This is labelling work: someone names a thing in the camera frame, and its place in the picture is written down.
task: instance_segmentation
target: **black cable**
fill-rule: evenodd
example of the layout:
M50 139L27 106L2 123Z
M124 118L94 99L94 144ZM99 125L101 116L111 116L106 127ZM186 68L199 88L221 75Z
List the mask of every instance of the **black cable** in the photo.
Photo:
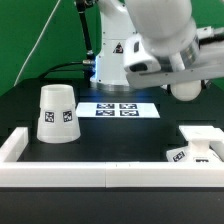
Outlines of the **black cable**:
M91 40L90 40L90 36L89 36L89 30L88 30L85 13L84 12L79 13L79 17L80 17L80 21L82 23L83 35L84 35L86 50L88 53L89 51L92 51L92 45L91 45Z
M202 46L202 45L212 44L212 43L221 42L221 41L224 41L224 35L217 35L215 37L200 40L199 45Z
M50 69L48 69L46 72L42 73L41 75L38 76L39 79L44 79L46 75L48 75L50 72L56 71L58 68L63 68L63 67L68 67L72 65L82 65L82 61L75 61L75 62L69 62L69 63L64 63L60 65L56 65Z
M83 69L63 69L63 70L52 70L50 71L49 73L52 73L52 72L81 72L83 71Z

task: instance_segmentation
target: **sticker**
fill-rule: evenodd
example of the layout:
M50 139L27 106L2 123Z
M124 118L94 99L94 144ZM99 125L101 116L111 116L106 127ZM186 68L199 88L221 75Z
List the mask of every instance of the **sticker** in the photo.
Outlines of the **sticker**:
M112 117L115 116L114 110L97 110L96 116Z
M69 111L63 112L63 119L64 119L64 122L72 121L72 111L69 110Z
M138 109L137 104L133 104L133 103L121 103L120 104L120 109Z
M180 153L178 153L176 156L173 157L173 161L178 162L181 159L183 159L184 157L185 157L185 154L183 151L181 151Z
M115 109L114 103L98 103L97 109Z
M121 110L121 117L139 117L139 112L137 110Z
M45 112L45 122L54 123L54 112Z
M208 163L209 162L209 160L208 159L206 159L206 158L195 158L194 159L195 160L195 162L197 162L197 163Z
M123 50L123 47L121 46L121 43L118 43L117 47L115 48L114 54L123 54L124 53L124 50Z

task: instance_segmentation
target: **white frame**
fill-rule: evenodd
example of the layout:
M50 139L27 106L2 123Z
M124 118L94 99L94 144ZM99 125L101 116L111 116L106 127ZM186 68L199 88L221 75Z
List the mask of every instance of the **white frame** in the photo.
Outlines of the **white frame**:
M224 187L224 165L169 162L16 162L28 128L0 149L0 187Z

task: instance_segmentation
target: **white block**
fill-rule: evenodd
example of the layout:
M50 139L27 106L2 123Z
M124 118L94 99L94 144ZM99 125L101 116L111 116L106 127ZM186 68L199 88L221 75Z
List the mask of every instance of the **white block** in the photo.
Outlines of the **white block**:
M220 134L223 134L223 131L220 128L216 128L216 130ZM219 142L215 141L210 142L210 146L218 154L218 156L222 159L222 161L224 161L224 138L222 141Z
M224 166L204 163L107 165L106 187L223 187Z
M105 187L105 163L1 163L0 187Z
M16 128L0 149L0 162L16 162L28 142L28 128Z
M199 40L214 37L214 29L211 26L197 29Z
M187 141L222 141L224 133L213 126L179 126L181 133Z

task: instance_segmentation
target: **cable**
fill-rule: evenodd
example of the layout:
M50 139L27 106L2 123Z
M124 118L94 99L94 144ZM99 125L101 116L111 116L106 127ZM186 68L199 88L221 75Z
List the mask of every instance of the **cable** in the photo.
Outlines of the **cable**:
M79 13L80 22L82 24L82 31L83 31L86 50L87 50L87 59L91 59L91 60L95 59L95 55L91 45L85 11L87 8L93 7L94 3L95 1L93 2L93 1L76 0L76 4L75 4Z
M217 35L216 37L213 37L213 38L206 38L206 39L200 40L199 45L202 46L202 45L207 45L207 44L212 44L215 42L222 42L222 41L224 41L224 35Z
M60 71L60 70L56 70L58 68L68 67L68 66L72 66L72 65L82 65L82 64L83 64L83 62L81 62L81 61L75 61L75 62L69 62L69 63L56 65L52 68L49 68L46 72L42 73L41 75L39 75L38 78L39 79L44 79L44 77L46 75L48 75L49 73L54 72L54 71Z
M26 65L27 65L27 63L28 63L28 61L29 61L29 59L30 59L31 56L33 55L33 53L34 53L34 51L36 50L38 44L40 43L40 41L41 41L41 39L42 39L42 37L43 37L43 35L44 35L44 33L45 33L45 31L46 31L46 29L47 29L49 23L50 23L50 21L51 21L52 17L54 16L54 14L55 14L55 12L56 12L56 10L57 10L59 4L61 3L61 1L62 1L62 0L58 0L58 2L56 3L56 5L55 5L53 11L51 12L51 14L50 14L50 16L49 16L49 18L48 18L48 20L47 20L47 22L46 22L46 24L45 24L43 30L41 31L40 36L38 37L38 39L37 39L37 41L36 41L36 43L35 43L33 49L32 49L31 52L29 53L29 55L28 55L28 57L26 58L26 60L25 60L25 62L24 62L24 64L23 64L21 70L19 71L19 74L18 74L18 76L17 76L17 78L16 78L16 81L15 81L15 83L14 83L14 86L16 86L16 85L18 84L19 79L20 79L20 77L21 77L21 75L22 75L22 73L23 73L23 71L24 71L24 69L25 69L25 67L26 67Z
M83 71L83 69L60 69L60 70L52 70L49 73L52 73L52 72L81 72L81 71Z

